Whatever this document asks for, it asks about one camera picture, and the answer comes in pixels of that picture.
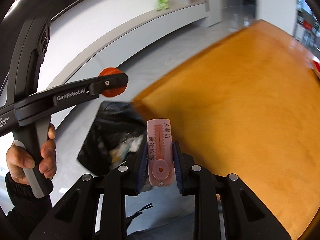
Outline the black sleeve left forearm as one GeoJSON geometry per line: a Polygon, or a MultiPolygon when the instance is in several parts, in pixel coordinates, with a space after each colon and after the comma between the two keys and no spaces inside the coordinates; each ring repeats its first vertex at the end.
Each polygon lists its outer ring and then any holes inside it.
{"type": "Polygon", "coordinates": [[[1,211],[1,239],[28,239],[52,209],[50,196],[36,198],[29,185],[15,182],[10,173],[5,184],[14,207],[8,214],[1,211]]]}

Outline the person's left hand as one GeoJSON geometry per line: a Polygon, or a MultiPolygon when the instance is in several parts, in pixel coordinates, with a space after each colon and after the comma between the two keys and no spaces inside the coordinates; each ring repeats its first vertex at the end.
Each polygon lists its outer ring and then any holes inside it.
{"type": "MultiPolygon", "coordinates": [[[[52,179],[56,174],[56,130],[53,124],[49,125],[48,140],[41,147],[42,161],[39,164],[39,171],[47,179],[52,179]]],[[[12,179],[19,183],[30,185],[24,173],[24,168],[32,169],[35,161],[32,156],[24,149],[12,143],[6,154],[6,161],[12,179]]]]}

